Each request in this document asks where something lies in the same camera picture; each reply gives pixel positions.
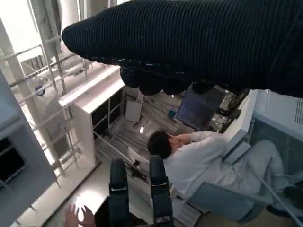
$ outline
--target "dark hair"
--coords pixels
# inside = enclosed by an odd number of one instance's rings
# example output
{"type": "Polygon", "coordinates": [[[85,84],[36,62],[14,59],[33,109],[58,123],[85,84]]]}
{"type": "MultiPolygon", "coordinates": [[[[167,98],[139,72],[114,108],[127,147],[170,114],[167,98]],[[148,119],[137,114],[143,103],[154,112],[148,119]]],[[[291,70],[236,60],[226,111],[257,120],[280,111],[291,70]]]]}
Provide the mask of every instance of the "dark hair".
{"type": "Polygon", "coordinates": [[[147,143],[147,149],[151,155],[159,155],[166,159],[171,154],[169,135],[163,130],[154,132],[147,143]]]}

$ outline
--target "person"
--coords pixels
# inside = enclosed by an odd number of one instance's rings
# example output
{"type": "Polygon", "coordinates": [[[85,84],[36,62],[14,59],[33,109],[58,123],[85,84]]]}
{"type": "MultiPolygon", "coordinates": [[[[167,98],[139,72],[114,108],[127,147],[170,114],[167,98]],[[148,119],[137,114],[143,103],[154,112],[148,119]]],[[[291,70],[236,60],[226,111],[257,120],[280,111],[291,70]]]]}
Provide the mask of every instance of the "person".
{"type": "Polygon", "coordinates": [[[76,208],[75,205],[69,205],[65,211],[64,227],[78,227],[78,225],[96,227],[93,212],[87,206],[84,206],[81,210],[84,216],[83,221],[78,219],[79,208],[76,208]]]}
{"type": "Polygon", "coordinates": [[[201,131],[172,136],[160,130],[150,136],[147,149],[152,155],[164,159],[169,181],[184,198],[190,198],[203,182],[256,194],[262,183],[250,168],[264,176],[269,167],[272,187],[276,193],[280,194],[289,187],[287,179],[275,177],[283,175],[284,168],[272,142],[259,141],[232,165],[223,162],[226,144],[224,136],[216,132],[201,131]]]}

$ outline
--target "white panel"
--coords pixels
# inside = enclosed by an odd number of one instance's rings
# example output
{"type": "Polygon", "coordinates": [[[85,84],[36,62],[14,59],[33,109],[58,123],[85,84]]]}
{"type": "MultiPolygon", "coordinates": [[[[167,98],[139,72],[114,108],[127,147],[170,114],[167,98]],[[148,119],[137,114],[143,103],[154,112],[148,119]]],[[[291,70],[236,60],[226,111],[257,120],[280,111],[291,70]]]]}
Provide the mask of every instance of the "white panel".
{"type": "Polygon", "coordinates": [[[250,121],[257,99],[257,90],[251,90],[248,96],[242,101],[240,105],[241,114],[238,119],[234,120],[231,125],[224,132],[224,137],[227,140],[228,153],[237,143],[248,133],[250,128],[250,121]]]}
{"type": "Polygon", "coordinates": [[[303,100],[300,98],[259,91],[254,117],[303,141],[303,100]]]}
{"type": "Polygon", "coordinates": [[[136,101],[127,101],[125,120],[130,122],[139,122],[141,117],[143,103],[136,101]]]}

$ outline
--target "hand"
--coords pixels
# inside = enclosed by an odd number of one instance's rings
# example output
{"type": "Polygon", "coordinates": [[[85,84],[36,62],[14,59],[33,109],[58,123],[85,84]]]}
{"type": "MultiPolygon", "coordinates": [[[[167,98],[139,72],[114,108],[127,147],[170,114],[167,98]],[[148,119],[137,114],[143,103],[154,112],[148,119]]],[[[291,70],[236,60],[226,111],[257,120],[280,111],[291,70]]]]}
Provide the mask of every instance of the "hand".
{"type": "Polygon", "coordinates": [[[79,208],[76,209],[75,205],[69,205],[65,211],[64,227],[78,227],[78,213],[79,208]]]}
{"type": "Polygon", "coordinates": [[[81,210],[83,211],[84,219],[83,221],[79,221],[78,223],[84,227],[96,227],[93,212],[85,205],[84,208],[81,208],[81,210]]]}

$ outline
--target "white cloth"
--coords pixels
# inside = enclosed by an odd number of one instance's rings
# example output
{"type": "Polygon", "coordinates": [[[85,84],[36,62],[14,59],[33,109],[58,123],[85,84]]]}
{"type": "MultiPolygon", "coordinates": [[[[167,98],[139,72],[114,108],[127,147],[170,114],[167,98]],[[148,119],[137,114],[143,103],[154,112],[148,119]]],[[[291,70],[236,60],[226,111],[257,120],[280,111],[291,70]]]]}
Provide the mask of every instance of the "white cloth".
{"type": "MultiPolygon", "coordinates": [[[[282,159],[272,142],[268,140],[259,141],[241,159],[248,162],[249,166],[261,176],[264,176],[267,168],[269,168],[272,175],[272,188],[276,193],[282,192],[289,185],[286,178],[275,177],[275,175],[284,174],[284,167],[282,159]]],[[[256,175],[249,168],[246,168],[244,178],[240,182],[240,190],[256,194],[260,191],[261,185],[262,182],[256,175]]]]}
{"type": "MultiPolygon", "coordinates": [[[[266,141],[251,148],[245,157],[230,165],[222,162],[226,146],[223,135],[209,131],[195,132],[192,133],[191,140],[192,143],[182,146],[164,160],[169,181],[184,198],[190,198],[203,182],[235,191],[258,193],[261,182],[257,182],[251,172],[247,171],[247,161],[263,176],[269,161],[280,158],[273,149],[275,146],[266,141]]],[[[279,162],[278,160],[273,165],[276,173],[283,172],[283,165],[279,162]]]]}

